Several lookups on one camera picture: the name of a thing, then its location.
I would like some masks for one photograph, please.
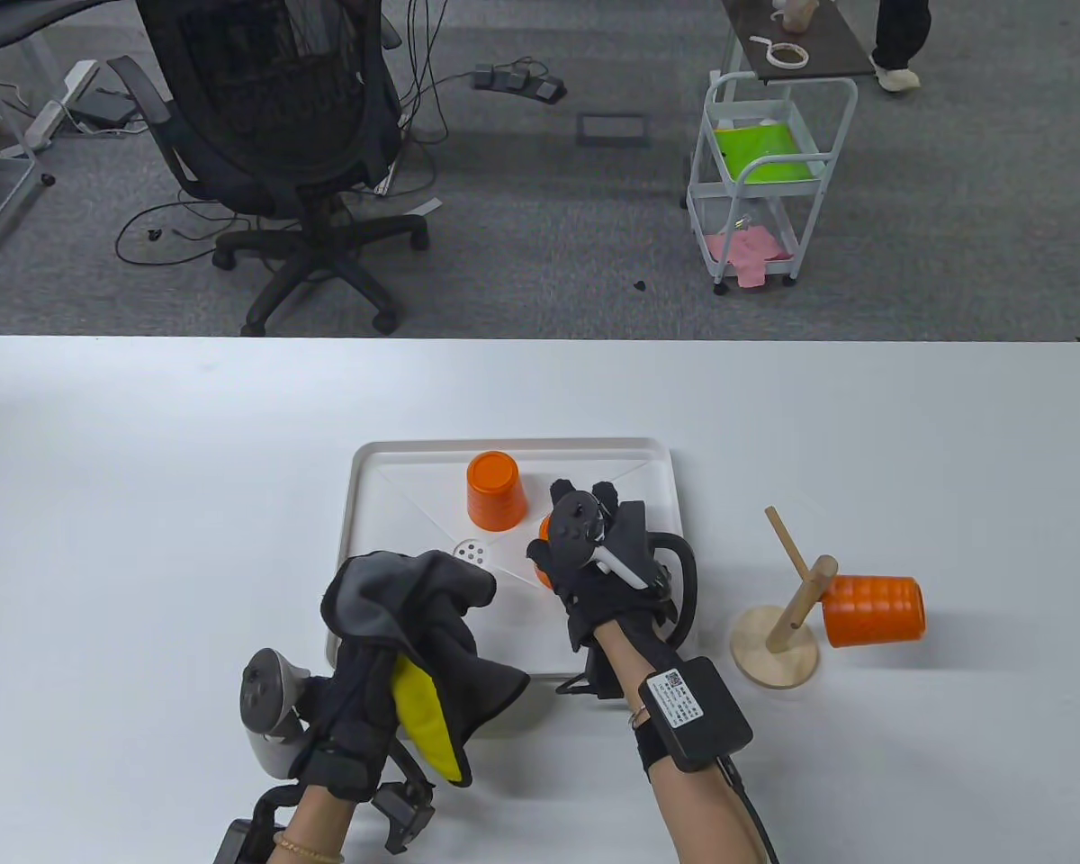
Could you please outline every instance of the mesh chair back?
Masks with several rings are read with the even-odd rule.
[[[184,120],[232,164],[270,190],[382,180],[400,148],[400,105],[380,0],[137,5]]]

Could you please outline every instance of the black pants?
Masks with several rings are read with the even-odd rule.
[[[873,62],[885,69],[906,69],[928,40],[931,28],[928,0],[880,0]]]

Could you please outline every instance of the black office chair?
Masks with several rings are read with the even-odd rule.
[[[238,214],[298,219],[299,230],[230,231],[212,264],[235,252],[281,260],[240,329],[265,321],[314,271],[330,271],[376,308],[393,333],[400,311],[356,251],[392,235],[429,247],[424,217],[334,226],[338,193],[375,188],[401,148],[400,97],[382,56],[392,31],[380,0],[137,0],[168,90],[160,98],[131,57],[109,66],[136,99],[184,191]]]

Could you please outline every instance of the wooden peg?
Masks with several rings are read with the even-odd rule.
[[[758,606],[742,615],[732,630],[732,659],[755,683],[786,690],[799,687],[816,671],[820,649],[804,620],[832,585],[840,565],[831,555],[821,555],[810,570],[775,508],[767,508],[765,514],[800,576],[800,586],[786,608]]]
[[[775,531],[775,536],[780,539],[780,544],[784,548],[784,552],[787,552],[788,558],[792,559],[792,565],[796,568],[796,572],[800,573],[800,579],[808,581],[810,579],[808,565],[804,564],[804,557],[800,555],[798,548],[796,548],[795,540],[792,540],[792,535],[787,534],[784,523],[780,521],[780,514],[775,513],[775,508],[766,508],[764,515],[771,523],[771,530]]]
[[[823,597],[832,585],[837,572],[840,572],[840,565],[832,555],[821,555],[816,558],[816,563],[812,564],[812,570],[808,572],[808,579],[796,589],[791,602],[784,607],[780,620],[775,621],[775,626],[768,634],[765,645],[771,653],[787,649],[792,634],[804,625],[804,620],[820,603],[820,597]]]

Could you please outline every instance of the label sticker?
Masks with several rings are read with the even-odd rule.
[[[648,692],[659,704],[660,710],[667,719],[667,725],[673,729],[678,729],[685,724],[699,720],[704,716],[700,708],[700,703],[684,683],[684,678],[676,670],[669,670],[660,675],[652,675],[648,678]]]

